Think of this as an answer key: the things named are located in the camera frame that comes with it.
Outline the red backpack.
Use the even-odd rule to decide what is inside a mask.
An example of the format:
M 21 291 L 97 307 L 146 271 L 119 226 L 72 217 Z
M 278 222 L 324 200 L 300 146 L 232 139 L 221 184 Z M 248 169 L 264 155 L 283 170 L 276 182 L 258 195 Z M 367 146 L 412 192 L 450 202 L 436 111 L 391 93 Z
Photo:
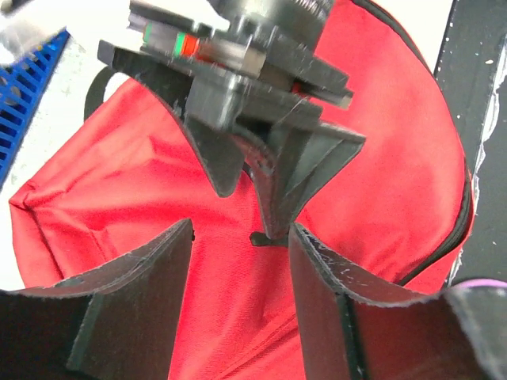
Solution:
M 371 1 L 335 3 L 318 44 L 345 71 L 361 152 L 299 222 L 409 289 L 441 289 L 473 219 L 470 174 L 446 101 L 403 27 Z M 50 286 L 137 248 L 180 219 L 196 232 L 172 379 L 302 379 L 288 251 L 255 247 L 250 178 L 218 197 L 166 108 L 126 81 L 10 199 L 27 287 Z

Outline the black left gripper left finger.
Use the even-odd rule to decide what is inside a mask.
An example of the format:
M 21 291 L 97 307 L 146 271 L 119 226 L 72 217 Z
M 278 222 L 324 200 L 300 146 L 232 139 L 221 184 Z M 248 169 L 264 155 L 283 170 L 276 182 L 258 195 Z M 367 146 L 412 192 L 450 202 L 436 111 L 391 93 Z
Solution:
M 193 225 L 52 287 L 1 293 L 4 379 L 165 379 Z

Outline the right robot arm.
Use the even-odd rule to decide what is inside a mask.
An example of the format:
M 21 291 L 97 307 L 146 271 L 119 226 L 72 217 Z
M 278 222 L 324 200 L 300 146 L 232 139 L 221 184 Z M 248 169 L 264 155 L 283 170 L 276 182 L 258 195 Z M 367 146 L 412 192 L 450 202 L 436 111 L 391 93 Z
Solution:
M 269 238 L 364 145 L 321 118 L 347 108 L 347 76 L 315 56 L 331 1 L 8 1 L 1 62 L 62 30 L 151 91 L 177 118 L 218 196 L 251 169 Z

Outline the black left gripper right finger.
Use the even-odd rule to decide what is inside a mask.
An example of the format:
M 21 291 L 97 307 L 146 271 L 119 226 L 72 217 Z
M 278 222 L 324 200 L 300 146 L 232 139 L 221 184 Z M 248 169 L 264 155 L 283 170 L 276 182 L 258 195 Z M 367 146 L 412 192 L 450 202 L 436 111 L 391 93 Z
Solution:
M 307 378 L 505 378 L 503 283 L 420 294 L 373 275 L 299 224 L 288 251 Z

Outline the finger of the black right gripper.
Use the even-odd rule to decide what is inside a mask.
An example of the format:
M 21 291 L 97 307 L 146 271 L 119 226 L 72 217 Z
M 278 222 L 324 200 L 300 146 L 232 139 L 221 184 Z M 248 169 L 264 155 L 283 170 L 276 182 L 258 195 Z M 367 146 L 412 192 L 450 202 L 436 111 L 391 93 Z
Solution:
M 365 136 L 329 123 L 276 125 L 253 148 L 253 182 L 265 234 L 282 238 L 308 201 L 351 162 Z
M 149 89 L 170 111 L 192 147 L 214 191 L 220 197 L 236 189 L 244 163 L 244 154 L 232 139 L 213 131 L 191 114 L 207 104 L 197 95 L 193 79 L 171 70 L 143 71 L 134 79 Z

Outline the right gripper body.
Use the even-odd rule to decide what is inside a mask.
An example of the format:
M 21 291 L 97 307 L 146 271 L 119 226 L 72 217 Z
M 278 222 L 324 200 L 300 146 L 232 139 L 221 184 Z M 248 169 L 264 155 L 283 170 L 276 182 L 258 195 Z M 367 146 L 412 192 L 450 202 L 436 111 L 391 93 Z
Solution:
M 133 1 L 124 43 L 97 57 L 152 92 L 183 131 L 327 130 L 316 100 L 347 108 L 348 78 L 315 48 L 331 1 L 214 1 L 214 27 L 164 5 Z

